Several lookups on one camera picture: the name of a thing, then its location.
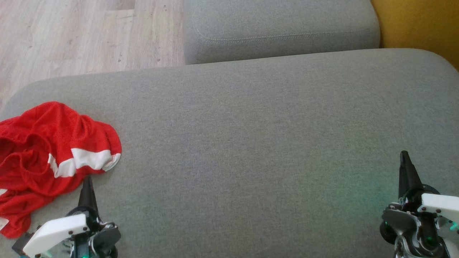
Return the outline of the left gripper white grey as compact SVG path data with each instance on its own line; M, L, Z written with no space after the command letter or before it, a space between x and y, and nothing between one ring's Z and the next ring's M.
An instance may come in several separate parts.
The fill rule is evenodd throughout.
M103 222L90 176L85 177L78 207L66 217L44 223L22 247L29 258L49 257L49 251L64 244L71 258L117 258L121 232L113 222Z

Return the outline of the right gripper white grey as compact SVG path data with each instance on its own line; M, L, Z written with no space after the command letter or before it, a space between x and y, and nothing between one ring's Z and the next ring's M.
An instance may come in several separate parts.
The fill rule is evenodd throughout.
M395 258L457 258L458 244L440 235L458 231L458 197L433 193L423 185L406 150L400 152L399 201L386 206L380 234Z

